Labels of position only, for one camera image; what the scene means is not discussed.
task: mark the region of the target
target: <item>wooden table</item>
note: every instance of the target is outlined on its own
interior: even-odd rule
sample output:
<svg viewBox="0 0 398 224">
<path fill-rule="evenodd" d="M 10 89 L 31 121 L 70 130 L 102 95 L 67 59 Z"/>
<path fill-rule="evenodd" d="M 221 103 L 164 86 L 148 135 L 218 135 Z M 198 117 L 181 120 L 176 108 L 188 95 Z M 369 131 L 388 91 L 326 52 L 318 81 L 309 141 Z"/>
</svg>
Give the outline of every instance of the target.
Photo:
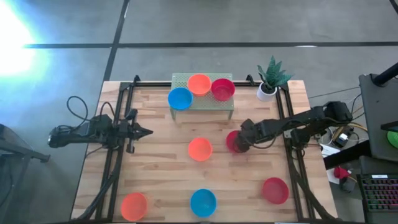
<svg viewBox="0 0 398 224">
<path fill-rule="evenodd" d="M 116 106 L 119 84 L 104 82 L 99 106 L 104 101 Z M 304 82 L 289 81 L 289 88 L 294 113 L 309 110 Z M 169 91 L 170 87 L 134 89 L 132 107 L 138 109 L 137 122 L 154 133 L 134 143 L 134 154 L 124 153 L 113 221 L 125 221 L 120 204 L 132 192 L 142 192 L 147 197 L 148 212 L 140 222 L 297 221 L 282 137 L 278 137 L 270 149 L 251 148 L 244 154 L 232 154 L 225 145 L 228 133 L 239 129 L 247 118 L 254 122 L 279 119 L 276 100 L 261 102 L 256 98 L 257 87 L 237 87 L 232 120 L 226 119 L 225 111 L 186 111 L 180 112 L 177 120 L 173 121 L 167 103 Z M 104 112 L 111 116 L 109 108 L 105 107 Z M 189 142 L 199 136 L 208 138 L 213 145 L 213 154 L 205 162 L 192 160 L 187 152 Z M 88 152 L 98 146 L 90 144 Z M 103 149 L 86 158 L 72 218 L 81 215 L 98 193 L 105 157 L 106 150 Z M 309 146 L 304 161 L 311 190 L 327 211 L 336 217 L 319 147 Z M 289 198 L 282 205 L 273 205 L 261 196 L 262 184 L 270 177 L 279 177 L 289 186 Z M 210 218 L 198 218 L 190 210 L 192 193 L 202 188 L 212 190 L 217 197 L 218 207 Z M 109 194 L 105 198 L 105 214 Z M 306 211 L 301 191 L 300 198 Z"/>
</svg>

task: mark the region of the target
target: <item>green plant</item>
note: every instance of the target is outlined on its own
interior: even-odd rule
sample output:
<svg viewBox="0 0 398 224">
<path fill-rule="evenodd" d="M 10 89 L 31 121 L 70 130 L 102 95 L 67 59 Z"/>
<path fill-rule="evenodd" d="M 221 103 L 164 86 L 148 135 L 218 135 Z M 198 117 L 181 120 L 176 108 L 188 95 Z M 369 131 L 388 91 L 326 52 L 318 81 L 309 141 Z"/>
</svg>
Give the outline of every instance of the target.
<svg viewBox="0 0 398 224">
<path fill-rule="evenodd" d="M 271 57 L 267 72 L 264 72 L 260 65 L 257 65 L 259 69 L 259 75 L 261 80 L 264 82 L 261 86 L 261 90 L 264 93 L 273 93 L 274 88 L 287 83 L 293 75 L 285 74 L 286 70 L 280 70 L 282 62 L 275 64 L 274 56 Z"/>
</svg>

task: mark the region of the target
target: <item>concrete floor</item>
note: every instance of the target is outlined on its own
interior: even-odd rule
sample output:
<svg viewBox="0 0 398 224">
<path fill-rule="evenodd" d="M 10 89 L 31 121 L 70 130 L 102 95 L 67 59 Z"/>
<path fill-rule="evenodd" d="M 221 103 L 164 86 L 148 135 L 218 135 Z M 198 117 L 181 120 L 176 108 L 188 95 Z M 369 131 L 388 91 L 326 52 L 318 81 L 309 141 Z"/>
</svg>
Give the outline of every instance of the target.
<svg viewBox="0 0 398 224">
<path fill-rule="evenodd" d="M 9 16 L 0 22 L 7 31 L 0 37 L 0 123 L 36 150 L 51 154 L 47 164 L 31 162 L 18 209 L 8 216 L 10 223 L 69 219 L 86 145 L 51 149 L 48 133 L 59 124 L 80 122 L 66 109 L 70 95 L 82 97 L 89 116 L 94 114 L 110 53 L 13 50 L 10 43 L 112 43 L 122 4 L 123 0 L 0 2 L 0 17 Z M 388 0 L 132 0 L 121 42 L 398 41 L 397 21 Z M 134 75 L 169 80 L 173 72 L 228 72 L 242 80 L 247 74 L 257 77 L 256 65 L 267 65 L 271 55 L 283 60 L 294 79 L 305 80 L 308 95 L 315 96 L 357 86 L 358 75 L 385 70 L 396 63 L 398 47 L 119 49 L 110 80 L 132 80 Z M 357 89 L 310 102 L 349 102 L 358 93 Z M 72 106 L 83 114 L 81 105 Z M 364 118 L 359 122 L 365 124 Z M 334 187 L 333 194 L 339 217 L 363 219 L 358 199 Z"/>
</svg>

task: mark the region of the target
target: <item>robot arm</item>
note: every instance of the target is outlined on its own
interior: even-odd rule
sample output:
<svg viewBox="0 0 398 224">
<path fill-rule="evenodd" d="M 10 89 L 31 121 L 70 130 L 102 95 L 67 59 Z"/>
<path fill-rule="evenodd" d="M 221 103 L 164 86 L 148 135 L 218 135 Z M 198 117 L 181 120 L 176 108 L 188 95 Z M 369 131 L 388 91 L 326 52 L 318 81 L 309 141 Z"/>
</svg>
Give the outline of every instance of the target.
<svg viewBox="0 0 398 224">
<path fill-rule="evenodd" d="M 324 106 L 316 106 L 303 113 L 284 119 L 265 119 L 253 123 L 245 120 L 235 141 L 238 152 L 246 152 L 250 146 L 275 139 L 284 131 L 291 130 L 293 147 L 303 147 L 310 137 L 316 134 L 325 134 L 330 126 L 346 126 L 353 117 L 345 103 L 332 101 Z"/>
<path fill-rule="evenodd" d="M 81 126 L 58 126 L 51 130 L 48 144 L 50 147 L 64 147 L 70 143 L 100 143 L 108 149 L 118 146 L 119 139 L 129 138 L 138 140 L 153 131 L 142 128 L 136 122 L 137 110 L 133 109 L 129 115 L 113 124 L 112 119 L 106 115 L 91 118 Z"/>
</svg>

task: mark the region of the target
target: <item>white pot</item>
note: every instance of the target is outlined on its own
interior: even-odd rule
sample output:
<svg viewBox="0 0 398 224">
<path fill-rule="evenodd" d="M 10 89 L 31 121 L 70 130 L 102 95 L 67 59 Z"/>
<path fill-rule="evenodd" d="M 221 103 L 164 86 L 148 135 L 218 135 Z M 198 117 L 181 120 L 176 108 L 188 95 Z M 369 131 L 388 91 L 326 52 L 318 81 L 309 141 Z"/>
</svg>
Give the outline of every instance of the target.
<svg viewBox="0 0 398 224">
<path fill-rule="evenodd" d="M 261 101 L 264 101 L 264 102 L 271 101 L 274 98 L 274 95 L 276 94 L 276 89 L 277 88 L 275 88 L 275 91 L 273 93 L 267 94 L 267 93 L 264 93 L 261 90 L 262 84 L 264 84 L 264 83 L 261 83 L 260 86 L 259 86 L 259 89 L 257 90 L 257 98 L 259 100 L 261 100 Z"/>
</svg>

